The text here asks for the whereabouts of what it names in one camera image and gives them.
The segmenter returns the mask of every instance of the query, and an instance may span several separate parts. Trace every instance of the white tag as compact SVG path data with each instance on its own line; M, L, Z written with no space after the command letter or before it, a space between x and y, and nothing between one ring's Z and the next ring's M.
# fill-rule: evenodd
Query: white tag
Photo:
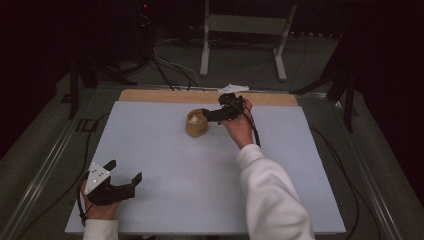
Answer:
M104 182L109 176L109 171L93 162L90 166L90 173L88 174L87 185L85 185L84 193L86 195L91 193L91 191L96 189L96 187Z
M228 86L226 86L223 89L219 89L218 92L219 93L235 93L235 92L241 92L241 91L247 91L249 90L248 86L238 86L238 85L231 85L228 84Z

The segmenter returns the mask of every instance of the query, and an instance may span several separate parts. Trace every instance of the metal stand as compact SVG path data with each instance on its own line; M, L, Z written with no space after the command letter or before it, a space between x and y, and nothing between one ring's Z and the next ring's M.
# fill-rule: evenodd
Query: metal stand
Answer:
M281 54L290 31L296 6L292 5L289 15L285 19L247 17L233 15L217 15L209 13L209 0L205 0L205 25L203 38L202 62L200 64L200 75L208 75L209 66L209 31L243 32L281 35L280 45L274 49L274 59L278 72L278 79L286 81L287 75L284 70Z

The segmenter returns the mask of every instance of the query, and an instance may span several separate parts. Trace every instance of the wooden edge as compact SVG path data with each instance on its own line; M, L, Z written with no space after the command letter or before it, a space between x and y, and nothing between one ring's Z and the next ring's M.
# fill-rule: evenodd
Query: wooden edge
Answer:
M125 89L119 101L217 104L220 95L219 92ZM240 92L236 95L249 99L253 105L298 106L291 94Z

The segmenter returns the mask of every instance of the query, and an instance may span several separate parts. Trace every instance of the gray floor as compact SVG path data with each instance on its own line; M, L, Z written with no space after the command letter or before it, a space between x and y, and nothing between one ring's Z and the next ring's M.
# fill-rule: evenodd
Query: gray floor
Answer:
M275 39L267 39L262 44L250 47L222 48L213 44L210 55L209 75L199 77L200 84L205 89L222 88L228 84L249 86L253 91L288 91L302 87L319 78L337 41L323 37L302 36L290 37L283 52L288 80L280 82L272 57L272 48L277 44ZM194 70L200 69L202 42L165 41L155 47L157 53L169 61L178 63ZM167 70L170 79L185 89L187 79ZM140 88L152 88L158 84L164 85L157 70L148 66L143 71L129 76L129 79L140 83ZM5 230L8 220L14 213L22 214L10 226L16 226L16 232L21 232L41 212L43 212L62 192L70 186L83 165L86 149L87 132L75 132L63 145L58 145L63 138L64 129L75 129L75 122L67 119L69 106L61 104L63 94L68 92L68 77L58 83L59 93L44 108L37 119L19 138L8 154L0 162L0 222L1 231ZM346 168L347 175L358 192L360 198L360 215L357 228L351 239L424 239L424 210L411 187L408 185L390 147L385 141L378 126L365 106L360 95L355 97L355 116L353 117L354 133L346 132L340 124L340 111L335 103L322 98L328 85L315 89L317 94L299 97L307 119L316 126L332 143ZM97 119L110 112L112 104L119 97L125 86L104 81L96 90L84 91L82 99L87 105L81 107L77 116L80 118ZM100 139L105 120L100 129L90 138L88 158L94 154ZM338 165L331 157L323 140L313 134L318 151L327 172L330 184L338 202L345 226L351 231L356 219L356 206L353 193ZM53 170L45 176L45 185L37 185L34 193L36 202L26 204L24 194L32 183L43 162L57 159ZM81 239L81 236L70 236L64 233L70 211L75 200L74 189L57 205L43 215L21 239ZM378 228L372 214L378 220ZM317 239L345 239L346 234L320 235ZM160 239L205 239L199 237L161 236ZM222 239L248 239L246 236L222 237Z

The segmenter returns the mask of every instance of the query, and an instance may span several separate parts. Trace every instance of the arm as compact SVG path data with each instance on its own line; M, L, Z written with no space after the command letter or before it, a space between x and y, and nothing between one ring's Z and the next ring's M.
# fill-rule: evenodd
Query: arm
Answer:
M245 99L250 110L252 104ZM250 239L314 239L311 220L290 177L277 162L265 158L253 144L252 128L244 116L221 122L241 149L237 156L246 195Z
M84 240L118 240L118 221L114 218L119 202L107 206L94 205L84 194L85 184L81 186L85 209L88 209Z

